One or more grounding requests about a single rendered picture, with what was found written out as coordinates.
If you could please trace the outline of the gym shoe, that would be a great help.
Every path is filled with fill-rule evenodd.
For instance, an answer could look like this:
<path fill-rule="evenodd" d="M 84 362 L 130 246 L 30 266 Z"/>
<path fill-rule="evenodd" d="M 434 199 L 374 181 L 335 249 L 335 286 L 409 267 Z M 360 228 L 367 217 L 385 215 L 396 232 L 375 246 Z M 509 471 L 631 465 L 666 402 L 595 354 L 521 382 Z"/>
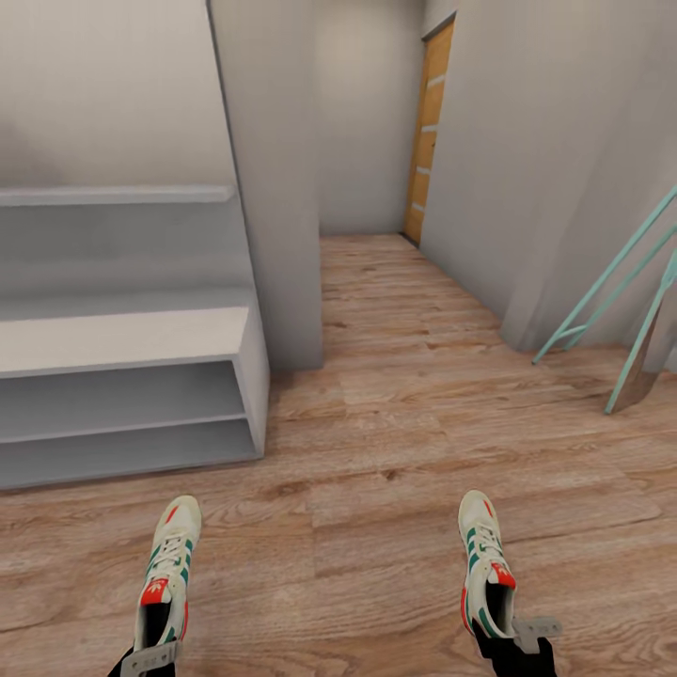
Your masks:
<path fill-rule="evenodd" d="M 512 638 L 514 593 L 517 586 L 503 558 L 499 523 L 490 498 L 469 490 L 460 503 L 458 527 L 467 551 L 462 618 L 474 637 L 472 621 L 488 638 Z"/>
<path fill-rule="evenodd" d="M 197 499 L 192 494 L 176 497 L 155 530 L 150 566 L 137 604 L 132 653 L 185 637 L 188 574 L 200 531 Z"/>

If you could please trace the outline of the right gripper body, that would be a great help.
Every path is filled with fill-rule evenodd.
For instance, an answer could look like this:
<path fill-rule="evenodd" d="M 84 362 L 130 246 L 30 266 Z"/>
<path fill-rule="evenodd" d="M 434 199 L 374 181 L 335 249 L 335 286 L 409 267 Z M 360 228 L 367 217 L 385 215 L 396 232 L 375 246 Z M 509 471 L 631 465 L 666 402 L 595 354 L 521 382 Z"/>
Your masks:
<path fill-rule="evenodd" d="M 537 638 L 539 654 L 520 650 L 512 638 L 491 638 L 489 659 L 497 677 L 557 677 L 552 645 L 547 638 Z"/>

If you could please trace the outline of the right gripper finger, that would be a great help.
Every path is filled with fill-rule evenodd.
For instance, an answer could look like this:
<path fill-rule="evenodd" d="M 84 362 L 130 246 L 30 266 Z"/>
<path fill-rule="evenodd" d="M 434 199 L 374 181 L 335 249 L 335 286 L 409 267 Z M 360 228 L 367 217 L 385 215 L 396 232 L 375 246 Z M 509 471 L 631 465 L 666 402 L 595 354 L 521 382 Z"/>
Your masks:
<path fill-rule="evenodd" d="M 483 634 L 483 631 L 476 620 L 472 621 L 472 626 L 474 627 L 474 634 L 476 634 L 475 638 L 479 642 L 482 657 L 484 657 L 484 659 L 489 659 L 489 656 L 493 656 L 493 653 L 491 653 L 491 638 L 488 638 Z"/>

